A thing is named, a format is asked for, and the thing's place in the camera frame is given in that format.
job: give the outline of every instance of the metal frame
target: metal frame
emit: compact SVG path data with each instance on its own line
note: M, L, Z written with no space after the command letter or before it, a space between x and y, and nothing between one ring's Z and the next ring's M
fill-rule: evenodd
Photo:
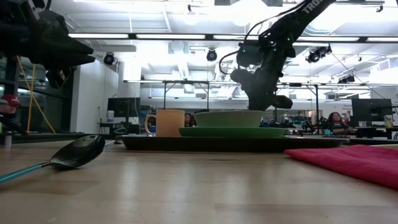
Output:
M207 93L207 109L209 109L209 92L210 92L210 84L209 81L189 81L189 80L180 80L180 81L167 81L164 80L164 96L163 96L163 109L166 109L166 93L175 86L175 84L179 83L179 84L199 84L200 87L202 87L204 89L204 87L201 84L205 84L207 85L207 91L204 89L204 91ZM173 85L170 88L167 88L167 84L169 83L173 83Z

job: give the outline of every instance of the bowl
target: bowl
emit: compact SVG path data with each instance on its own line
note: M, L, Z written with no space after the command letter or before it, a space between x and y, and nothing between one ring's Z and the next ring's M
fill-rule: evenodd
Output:
M215 111L194 114L198 127L258 128L263 111Z

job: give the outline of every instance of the window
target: window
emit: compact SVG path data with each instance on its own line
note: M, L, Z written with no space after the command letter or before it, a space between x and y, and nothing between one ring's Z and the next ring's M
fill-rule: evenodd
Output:
M16 115L21 120L24 129L27 129L29 119L30 91L29 87L33 81L33 94L39 103L44 115L56 133L70 130L70 108L72 106L73 76L60 89L52 88L45 74L46 70L41 65L35 66L35 77L33 77L33 64L28 58L21 58L25 76L20 71L17 62L7 64L6 59L0 59L0 96L14 94L17 92L21 106L17 109ZM30 118L30 129L38 133L52 133L51 128L45 121L42 113L32 102Z
M63 119L65 115L70 114L70 107L64 108L64 100L54 96L48 96L40 93L34 93L34 97L40 105L40 108L44 112L47 120L55 130L59 133L61 131L69 131L70 119L66 121ZM18 99L21 104L17 110L17 116L21 120L22 127L27 129L29 119L29 105L30 105L30 93L28 90L18 89ZM38 109L35 102L32 102L32 112L30 119L30 130L37 131L39 133L51 133L52 130L45 121L42 113Z
M5 57L0 58L0 78L6 78L6 66L7 59Z

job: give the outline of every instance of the pink towel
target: pink towel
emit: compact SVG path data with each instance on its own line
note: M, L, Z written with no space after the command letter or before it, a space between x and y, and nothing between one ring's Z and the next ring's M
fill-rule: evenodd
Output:
M398 189L398 150L374 146L334 149L289 149L285 153L308 162L369 182Z

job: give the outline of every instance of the ceiling duct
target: ceiling duct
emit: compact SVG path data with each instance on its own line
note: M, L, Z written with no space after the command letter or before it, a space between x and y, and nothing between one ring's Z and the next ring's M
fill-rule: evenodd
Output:
M398 58L389 58L379 63L379 71L383 71L388 68L397 68L398 67Z
M230 6L239 0L214 0L215 6Z
M169 44L169 52L170 48L173 54L178 55L177 66L178 66L178 71L180 72L181 79L191 80L189 75L187 56L186 56L186 54L189 52L188 43L182 42L181 40L173 41ZM195 93L195 87L189 84L184 85L184 93Z
M264 2L268 7L282 7L284 4L283 0L261 0Z

